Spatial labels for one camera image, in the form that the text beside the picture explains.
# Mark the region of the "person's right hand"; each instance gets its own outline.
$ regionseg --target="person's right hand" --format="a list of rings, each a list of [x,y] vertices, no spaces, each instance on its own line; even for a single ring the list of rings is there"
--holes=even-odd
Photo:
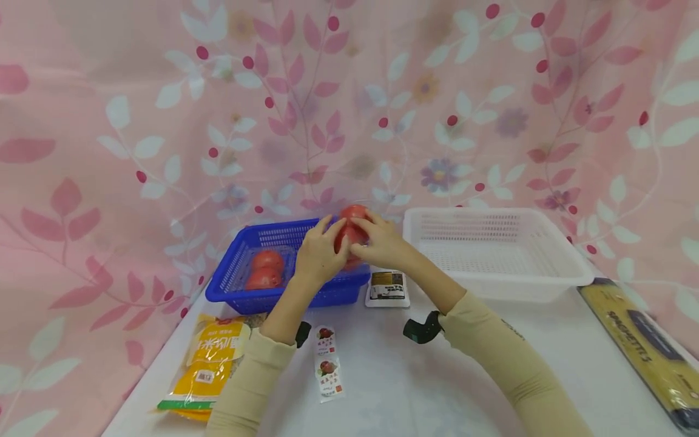
[[[369,235],[369,245],[355,243],[349,251],[373,266],[404,271],[408,258],[416,252],[415,248],[403,240],[393,222],[384,220],[373,211],[367,210],[366,214],[371,222],[362,218],[352,218],[351,221]]]

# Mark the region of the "yellow rice bag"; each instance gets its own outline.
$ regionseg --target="yellow rice bag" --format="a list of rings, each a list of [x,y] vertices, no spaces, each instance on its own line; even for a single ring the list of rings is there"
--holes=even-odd
[[[253,328],[266,314],[218,319],[199,315],[182,369],[158,410],[207,422],[226,381],[236,371]]]

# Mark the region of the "floral fabric backdrop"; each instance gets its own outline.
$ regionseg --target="floral fabric backdrop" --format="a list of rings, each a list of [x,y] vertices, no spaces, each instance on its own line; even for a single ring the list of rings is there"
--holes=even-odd
[[[235,232],[539,208],[699,355],[687,0],[0,2],[0,436],[95,436]]]

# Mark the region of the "white table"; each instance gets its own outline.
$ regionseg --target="white table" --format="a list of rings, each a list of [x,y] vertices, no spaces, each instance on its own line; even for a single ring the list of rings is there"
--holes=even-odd
[[[439,336],[426,345],[403,337],[432,306],[410,288],[408,309],[353,306],[307,314],[335,327],[347,396],[319,402],[311,344],[282,375],[260,436],[524,436],[513,409],[488,375]],[[488,304],[543,355],[596,436],[681,436],[575,290],[535,305]],[[203,425],[154,414],[184,356],[196,316],[228,313],[202,294],[175,330],[103,437],[195,437]]]

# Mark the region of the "beige sleeve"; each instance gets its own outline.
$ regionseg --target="beige sleeve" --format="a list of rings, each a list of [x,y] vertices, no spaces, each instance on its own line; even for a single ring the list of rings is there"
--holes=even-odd
[[[589,437],[592,432],[543,358],[471,293],[440,316],[453,348],[476,360],[512,404],[527,435]]]
[[[245,355],[214,404],[206,437],[255,437],[267,408],[267,397],[289,365],[296,346],[252,331]]]

